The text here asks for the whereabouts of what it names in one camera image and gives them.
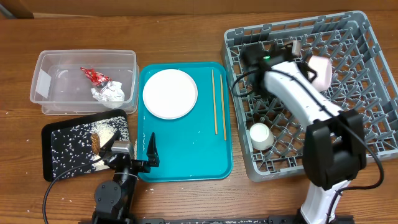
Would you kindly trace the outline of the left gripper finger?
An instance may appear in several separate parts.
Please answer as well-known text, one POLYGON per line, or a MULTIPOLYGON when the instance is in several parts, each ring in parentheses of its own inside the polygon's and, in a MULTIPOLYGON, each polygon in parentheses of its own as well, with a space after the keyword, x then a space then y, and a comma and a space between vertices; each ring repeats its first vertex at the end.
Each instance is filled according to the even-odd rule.
POLYGON ((117 130, 113 134, 111 139, 108 140, 102 147, 100 147, 98 155, 99 156, 104 156, 108 151, 111 151, 111 148, 112 148, 114 142, 119 140, 120 134, 121 134, 120 131, 117 130))
POLYGON ((155 142, 155 133, 152 132, 149 140, 149 144, 147 147, 147 158, 148 163, 151 167, 158 167, 160 164, 159 155, 157 152, 156 142, 155 142))

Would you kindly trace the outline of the brown food piece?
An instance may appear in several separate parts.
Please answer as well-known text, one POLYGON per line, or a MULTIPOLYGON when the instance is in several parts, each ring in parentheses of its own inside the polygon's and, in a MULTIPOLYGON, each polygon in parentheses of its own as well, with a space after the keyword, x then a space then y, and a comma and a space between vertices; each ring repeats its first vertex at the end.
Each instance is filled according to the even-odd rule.
POLYGON ((94 133, 90 136, 91 139, 91 150, 95 155, 98 155, 100 153, 100 137, 94 133))

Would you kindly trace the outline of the pink white bowl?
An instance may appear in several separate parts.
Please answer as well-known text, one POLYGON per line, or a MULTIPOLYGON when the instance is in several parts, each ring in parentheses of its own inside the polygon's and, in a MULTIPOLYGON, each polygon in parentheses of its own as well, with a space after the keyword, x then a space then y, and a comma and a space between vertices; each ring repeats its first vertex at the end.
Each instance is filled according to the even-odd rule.
POLYGON ((330 59, 314 55, 308 61, 308 65, 317 73, 317 77, 312 81, 312 86, 319 92, 326 91, 331 85, 332 78, 330 59))

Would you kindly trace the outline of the white napkin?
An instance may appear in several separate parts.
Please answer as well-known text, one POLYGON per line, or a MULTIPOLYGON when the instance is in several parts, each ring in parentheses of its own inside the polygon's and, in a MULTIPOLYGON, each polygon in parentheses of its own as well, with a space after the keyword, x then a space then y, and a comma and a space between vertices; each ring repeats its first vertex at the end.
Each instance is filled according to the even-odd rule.
POLYGON ((115 109, 121 107, 125 99, 125 94, 121 87, 121 82, 109 81, 102 88, 93 87, 91 93, 93 98, 102 102, 105 107, 115 109))

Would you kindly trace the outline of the large white plate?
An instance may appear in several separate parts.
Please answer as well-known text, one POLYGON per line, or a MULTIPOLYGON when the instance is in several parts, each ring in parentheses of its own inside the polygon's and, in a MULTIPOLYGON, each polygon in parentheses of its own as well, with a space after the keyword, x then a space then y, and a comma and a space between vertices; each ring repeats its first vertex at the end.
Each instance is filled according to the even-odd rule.
POLYGON ((166 69, 146 81, 142 97, 146 109, 152 115, 160 119, 178 119, 195 106, 198 88, 188 73, 166 69))

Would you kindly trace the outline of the wooden chopstick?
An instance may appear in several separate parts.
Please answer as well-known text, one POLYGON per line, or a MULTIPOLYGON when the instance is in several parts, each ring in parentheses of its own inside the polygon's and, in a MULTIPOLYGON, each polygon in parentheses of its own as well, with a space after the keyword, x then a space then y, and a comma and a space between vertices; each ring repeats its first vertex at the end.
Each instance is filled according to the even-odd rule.
POLYGON ((211 70, 211 81, 212 81, 212 94, 213 94, 213 113, 215 122, 215 134, 218 134, 218 122, 217 122, 217 112, 216 112, 216 95, 215 95, 215 79, 214 70, 211 70))
POLYGON ((223 137, 224 141, 227 140, 226 136, 226 118, 225 118, 225 110, 224 110, 224 91, 223 91, 223 77, 220 74, 220 92, 221 92, 221 111, 222 111, 222 121, 223 121, 223 137))

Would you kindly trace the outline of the red snack wrapper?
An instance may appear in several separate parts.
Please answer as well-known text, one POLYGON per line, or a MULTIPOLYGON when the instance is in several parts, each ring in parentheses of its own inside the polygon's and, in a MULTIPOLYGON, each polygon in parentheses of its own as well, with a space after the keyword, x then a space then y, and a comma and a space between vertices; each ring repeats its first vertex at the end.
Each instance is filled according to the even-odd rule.
POLYGON ((86 78, 90 80, 90 82, 96 87, 104 87, 111 81, 110 77, 96 72, 94 68, 83 68, 80 70, 85 74, 86 78))

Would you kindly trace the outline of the white cup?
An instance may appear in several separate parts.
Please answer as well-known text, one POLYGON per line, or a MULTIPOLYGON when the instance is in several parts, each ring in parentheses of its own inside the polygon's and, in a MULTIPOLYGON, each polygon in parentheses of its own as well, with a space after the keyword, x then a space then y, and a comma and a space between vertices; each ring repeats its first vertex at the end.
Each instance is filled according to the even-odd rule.
POLYGON ((259 151, 269 149, 273 142, 274 136, 267 125, 263 123, 256 123, 249 129, 249 136, 251 139, 252 147, 259 151))

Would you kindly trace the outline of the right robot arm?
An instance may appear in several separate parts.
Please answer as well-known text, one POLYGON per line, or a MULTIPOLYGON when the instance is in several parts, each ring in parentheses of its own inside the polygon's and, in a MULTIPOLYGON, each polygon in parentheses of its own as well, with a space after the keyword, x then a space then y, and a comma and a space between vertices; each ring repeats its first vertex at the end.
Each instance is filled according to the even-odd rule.
POLYGON ((296 41, 269 50, 255 44, 242 49, 241 60, 253 92, 278 97, 305 130, 302 164, 310 186, 293 222, 353 223, 353 217, 337 217, 335 209, 343 189, 367 164, 363 119, 321 94, 331 85, 330 59, 298 62, 299 55, 296 41))

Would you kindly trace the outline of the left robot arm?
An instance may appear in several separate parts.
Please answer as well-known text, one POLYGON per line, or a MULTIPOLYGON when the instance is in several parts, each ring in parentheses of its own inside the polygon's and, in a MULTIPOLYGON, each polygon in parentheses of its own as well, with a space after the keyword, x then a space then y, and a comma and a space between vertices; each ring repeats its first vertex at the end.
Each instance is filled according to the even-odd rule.
POLYGON ((136 159, 132 143, 120 140, 120 136, 121 133, 116 131, 102 146, 97 143, 98 137, 91 138, 93 152, 100 156, 104 165, 114 170, 113 179, 100 183, 95 190, 92 223, 135 223, 130 206, 138 174, 149 173, 152 167, 160 164, 154 133, 150 136, 146 161, 136 159))

